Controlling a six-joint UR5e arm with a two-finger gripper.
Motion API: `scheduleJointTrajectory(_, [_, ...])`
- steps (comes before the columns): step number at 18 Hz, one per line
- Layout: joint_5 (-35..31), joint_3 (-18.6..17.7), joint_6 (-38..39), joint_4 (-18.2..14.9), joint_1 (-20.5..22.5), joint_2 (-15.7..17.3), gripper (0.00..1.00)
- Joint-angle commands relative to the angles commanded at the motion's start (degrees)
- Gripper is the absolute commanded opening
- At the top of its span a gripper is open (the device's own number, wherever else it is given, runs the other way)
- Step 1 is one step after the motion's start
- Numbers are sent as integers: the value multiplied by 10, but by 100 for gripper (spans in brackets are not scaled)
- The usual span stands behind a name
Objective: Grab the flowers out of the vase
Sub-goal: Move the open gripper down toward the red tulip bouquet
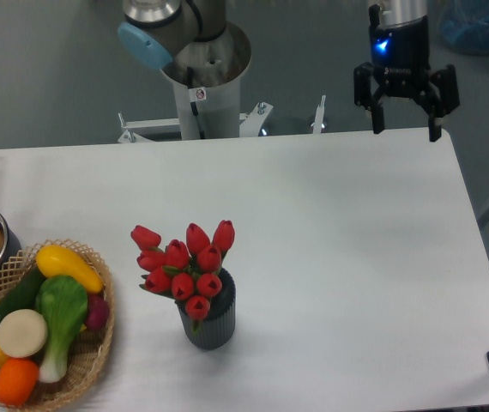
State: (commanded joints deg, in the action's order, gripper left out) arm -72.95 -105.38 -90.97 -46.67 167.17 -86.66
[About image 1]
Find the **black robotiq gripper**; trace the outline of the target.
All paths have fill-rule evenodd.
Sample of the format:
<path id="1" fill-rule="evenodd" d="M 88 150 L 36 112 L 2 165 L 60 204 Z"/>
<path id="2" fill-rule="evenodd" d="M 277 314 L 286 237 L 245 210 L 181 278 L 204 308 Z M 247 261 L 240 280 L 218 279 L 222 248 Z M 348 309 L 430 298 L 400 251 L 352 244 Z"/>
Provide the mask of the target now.
<path id="1" fill-rule="evenodd" d="M 429 73 L 425 3 L 372 3 L 368 8 L 371 63 L 353 70 L 354 103 L 371 114 L 372 131 L 385 130 L 381 99 L 414 98 L 428 116 L 428 136 L 442 136 L 441 119 L 460 105 L 456 67 Z"/>

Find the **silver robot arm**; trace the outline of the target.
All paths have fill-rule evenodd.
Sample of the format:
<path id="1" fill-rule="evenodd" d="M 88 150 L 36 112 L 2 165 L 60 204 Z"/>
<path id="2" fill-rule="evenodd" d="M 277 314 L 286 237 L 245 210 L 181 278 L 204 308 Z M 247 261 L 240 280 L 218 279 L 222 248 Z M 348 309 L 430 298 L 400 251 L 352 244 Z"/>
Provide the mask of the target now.
<path id="1" fill-rule="evenodd" d="M 118 27 L 133 58 L 172 83 L 184 140 L 256 137 L 271 105 L 240 114 L 240 81 L 251 62 L 246 34 L 226 19 L 223 1 L 125 1 Z M 385 129 L 385 97 L 412 100 L 428 117 L 428 136 L 442 136 L 441 120 L 460 105 L 456 69 L 433 71 L 425 1 L 371 1 L 371 59 L 353 71 L 353 102 Z"/>

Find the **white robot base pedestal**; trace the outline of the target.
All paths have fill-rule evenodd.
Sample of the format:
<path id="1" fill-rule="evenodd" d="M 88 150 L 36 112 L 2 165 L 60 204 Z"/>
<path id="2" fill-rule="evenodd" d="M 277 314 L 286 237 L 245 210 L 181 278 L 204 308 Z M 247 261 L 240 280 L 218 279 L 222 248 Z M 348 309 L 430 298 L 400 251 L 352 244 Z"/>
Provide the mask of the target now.
<path id="1" fill-rule="evenodd" d="M 240 82 L 250 62 L 250 41 L 231 22 L 216 39 L 188 44 L 162 69 L 172 84 L 178 118 L 194 102 L 207 112 L 234 106 L 240 111 Z"/>

